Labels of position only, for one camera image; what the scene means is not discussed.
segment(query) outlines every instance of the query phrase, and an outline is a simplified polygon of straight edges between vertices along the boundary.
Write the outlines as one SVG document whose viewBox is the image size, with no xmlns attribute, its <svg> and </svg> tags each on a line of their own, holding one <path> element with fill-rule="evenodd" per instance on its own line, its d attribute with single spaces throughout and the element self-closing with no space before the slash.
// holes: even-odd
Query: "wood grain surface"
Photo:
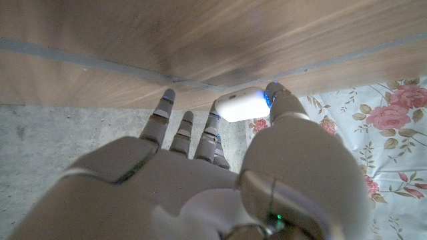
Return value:
<svg viewBox="0 0 427 240">
<path fill-rule="evenodd" d="M 0 51 L 0 103 L 153 109 L 163 92 L 176 92 L 174 109 L 206 110 L 218 91 Z"/>
<path fill-rule="evenodd" d="M 427 39 L 276 79 L 301 97 L 427 75 Z M 268 83 L 256 86 L 265 88 Z"/>
<path fill-rule="evenodd" d="M 424 73 L 424 41 L 375 46 L 427 32 L 426 12 L 419 0 L 5 0 L 0 37 L 223 88 L 372 49 L 280 80 L 305 95 Z M 152 108 L 171 87 L 178 107 L 209 109 L 226 93 L 10 51 L 0 63 L 5 104 Z"/>
</svg>

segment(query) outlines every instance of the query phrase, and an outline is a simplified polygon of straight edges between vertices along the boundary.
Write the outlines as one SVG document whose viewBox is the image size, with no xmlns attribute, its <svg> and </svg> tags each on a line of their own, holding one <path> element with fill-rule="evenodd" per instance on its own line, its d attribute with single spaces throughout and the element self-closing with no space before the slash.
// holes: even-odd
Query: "white robotic arm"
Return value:
<svg viewBox="0 0 427 240">
<path fill-rule="evenodd" d="M 254 137 L 239 175 L 228 171 L 215 102 L 194 160 L 191 112 L 160 149 L 168 89 L 139 138 L 80 157 L 11 239 L 365 239 L 368 197 L 351 154 L 283 86 L 264 95 L 272 127 Z"/>
</svg>

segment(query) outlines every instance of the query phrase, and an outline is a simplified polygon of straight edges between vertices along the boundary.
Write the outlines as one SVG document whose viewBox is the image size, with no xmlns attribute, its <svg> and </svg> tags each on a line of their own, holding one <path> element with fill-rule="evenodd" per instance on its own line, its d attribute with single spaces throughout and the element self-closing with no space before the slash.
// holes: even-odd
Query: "white plastic device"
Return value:
<svg viewBox="0 0 427 240">
<path fill-rule="evenodd" d="M 266 117 L 270 108 L 260 87 L 248 87 L 218 98 L 215 110 L 228 122 Z"/>
</svg>

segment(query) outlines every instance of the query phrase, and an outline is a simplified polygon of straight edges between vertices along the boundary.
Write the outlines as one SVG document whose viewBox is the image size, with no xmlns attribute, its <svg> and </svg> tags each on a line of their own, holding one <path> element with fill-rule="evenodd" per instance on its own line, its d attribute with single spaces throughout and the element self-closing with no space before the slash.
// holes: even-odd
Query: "gray concrete surface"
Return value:
<svg viewBox="0 0 427 240">
<path fill-rule="evenodd" d="M 0 105 L 0 239 L 79 156 L 114 139 L 139 136 L 152 110 L 82 109 Z M 169 148 L 183 111 L 173 111 L 163 148 Z M 207 119 L 194 112 L 189 156 Z M 232 171 L 240 170 L 246 151 L 244 121 L 220 125 L 224 153 Z"/>
</svg>

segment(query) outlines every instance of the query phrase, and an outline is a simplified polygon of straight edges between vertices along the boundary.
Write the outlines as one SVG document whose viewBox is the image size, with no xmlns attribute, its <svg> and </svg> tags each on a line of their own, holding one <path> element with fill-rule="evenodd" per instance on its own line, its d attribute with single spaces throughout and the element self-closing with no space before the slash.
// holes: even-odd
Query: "floral fabric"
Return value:
<svg viewBox="0 0 427 240">
<path fill-rule="evenodd" d="M 359 164 L 374 213 L 371 239 L 427 239 L 426 88 L 427 76 L 300 98 Z M 269 126 L 268 117 L 247 120 L 248 144 Z"/>
</svg>

